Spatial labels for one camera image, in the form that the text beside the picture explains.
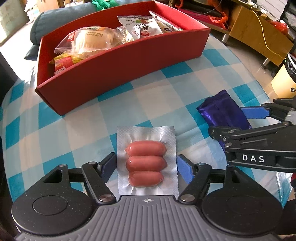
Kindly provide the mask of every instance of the floor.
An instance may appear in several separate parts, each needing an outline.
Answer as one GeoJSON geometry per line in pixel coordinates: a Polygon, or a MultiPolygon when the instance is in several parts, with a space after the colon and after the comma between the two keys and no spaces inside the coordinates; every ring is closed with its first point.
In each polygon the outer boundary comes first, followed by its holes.
{"type": "MultiPolygon", "coordinates": [[[[11,65],[12,69],[18,75],[19,78],[25,79],[29,76],[30,70],[35,66],[36,61],[28,61],[24,59],[24,56],[32,46],[30,41],[30,30],[32,23],[26,24],[21,28],[14,36],[12,36],[2,47],[0,47],[0,52],[6,58],[7,62],[11,65]]],[[[212,30],[211,32],[216,38],[222,39],[222,34],[212,30]]],[[[244,45],[240,41],[229,38],[227,42],[228,48],[242,61],[245,67],[252,73],[252,75],[258,80],[265,92],[271,99],[277,98],[275,92],[271,87],[271,72],[263,70],[260,67],[265,58],[252,48],[244,45]]],[[[271,64],[270,69],[275,68],[275,65],[271,64]]],[[[7,184],[4,184],[4,191],[0,193],[0,211],[10,210],[11,200],[9,200],[9,192],[7,184]]],[[[12,224],[10,212],[2,214],[1,217],[5,217],[6,224],[5,227],[11,234],[15,234],[14,227],[9,229],[9,224],[12,224]]]]}

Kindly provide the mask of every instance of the silver bolt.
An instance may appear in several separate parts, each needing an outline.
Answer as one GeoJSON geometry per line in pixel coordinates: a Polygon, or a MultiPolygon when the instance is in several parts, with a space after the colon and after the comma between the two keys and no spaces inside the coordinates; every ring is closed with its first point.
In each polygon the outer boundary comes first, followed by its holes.
{"type": "Polygon", "coordinates": [[[195,197],[191,194],[184,194],[180,197],[180,199],[183,201],[183,202],[192,202],[195,197]]]}
{"type": "Polygon", "coordinates": [[[99,200],[101,202],[110,202],[114,199],[114,196],[112,194],[103,194],[99,196],[99,200]]]}
{"type": "Polygon", "coordinates": [[[231,145],[232,145],[231,142],[227,142],[227,143],[225,144],[225,147],[230,147],[231,145]]]}

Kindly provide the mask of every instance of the blue and white tablecloth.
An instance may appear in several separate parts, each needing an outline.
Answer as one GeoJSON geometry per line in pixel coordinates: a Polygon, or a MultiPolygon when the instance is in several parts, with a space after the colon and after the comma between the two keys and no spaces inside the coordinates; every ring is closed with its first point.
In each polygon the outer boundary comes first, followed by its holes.
{"type": "MultiPolygon", "coordinates": [[[[223,89],[239,106],[269,101],[240,60],[211,35],[201,57],[119,86],[63,117],[42,101],[35,87],[33,72],[31,79],[15,83],[0,108],[4,165],[13,200],[58,164],[81,167],[116,152],[117,126],[174,126],[177,154],[224,169],[222,148],[209,137],[196,107],[223,89]]],[[[272,121],[250,123],[258,127],[272,121]]],[[[282,204],[287,201],[290,175],[243,169],[282,204]]],[[[80,183],[72,186],[83,191],[80,183]]],[[[118,196],[116,171],[108,186],[118,196]]]]}

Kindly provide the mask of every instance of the vacuum-sealed sausage package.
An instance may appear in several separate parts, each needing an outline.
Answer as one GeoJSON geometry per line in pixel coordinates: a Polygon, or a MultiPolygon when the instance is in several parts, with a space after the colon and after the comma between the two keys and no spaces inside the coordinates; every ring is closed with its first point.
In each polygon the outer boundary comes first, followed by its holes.
{"type": "Polygon", "coordinates": [[[172,194],[177,198],[174,127],[118,127],[117,173],[120,195],[172,194]]]}

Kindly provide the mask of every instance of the red box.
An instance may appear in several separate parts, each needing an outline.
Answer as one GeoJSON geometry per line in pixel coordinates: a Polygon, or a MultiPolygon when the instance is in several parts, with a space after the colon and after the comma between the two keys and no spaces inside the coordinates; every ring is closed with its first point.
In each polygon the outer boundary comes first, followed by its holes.
{"type": "Polygon", "coordinates": [[[190,16],[155,1],[112,7],[72,21],[44,36],[37,60],[36,93],[59,115],[133,79],[201,56],[210,29],[190,16]],[[121,26],[118,15],[149,15],[151,10],[183,31],[139,39],[85,59],[54,75],[54,48],[82,27],[121,26]]]}

